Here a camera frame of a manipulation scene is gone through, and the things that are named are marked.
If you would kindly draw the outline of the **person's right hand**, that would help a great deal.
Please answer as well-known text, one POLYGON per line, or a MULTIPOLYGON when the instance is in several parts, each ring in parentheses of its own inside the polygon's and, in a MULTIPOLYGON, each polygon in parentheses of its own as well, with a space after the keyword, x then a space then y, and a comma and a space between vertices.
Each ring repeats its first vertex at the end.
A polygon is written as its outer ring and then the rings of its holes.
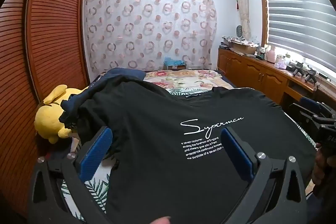
POLYGON ((312 182, 315 185, 319 185, 323 178, 325 177, 324 167, 328 164, 329 166, 335 166, 335 157, 331 156, 326 158, 322 153, 321 144, 317 143, 317 153, 315 155, 314 168, 311 175, 312 182))

